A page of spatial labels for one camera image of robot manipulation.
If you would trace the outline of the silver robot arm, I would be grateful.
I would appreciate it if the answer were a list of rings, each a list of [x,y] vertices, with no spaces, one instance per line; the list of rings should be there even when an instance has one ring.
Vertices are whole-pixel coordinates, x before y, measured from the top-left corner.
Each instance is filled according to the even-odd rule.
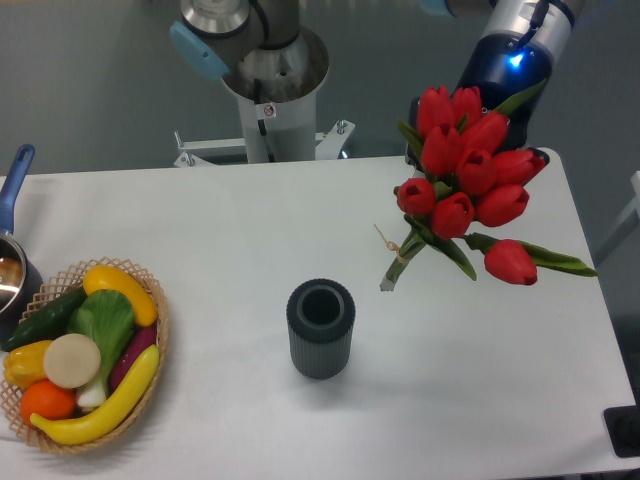
[[[574,29],[581,1],[423,1],[431,15],[488,14],[459,80],[479,88],[483,106],[510,121],[504,149],[527,142],[528,123]],[[180,142],[179,166],[244,150],[250,163],[331,160],[355,126],[316,130],[316,94],[329,71],[328,50],[300,23],[296,1],[183,1],[170,39],[201,76],[221,80],[236,98],[243,137]]]

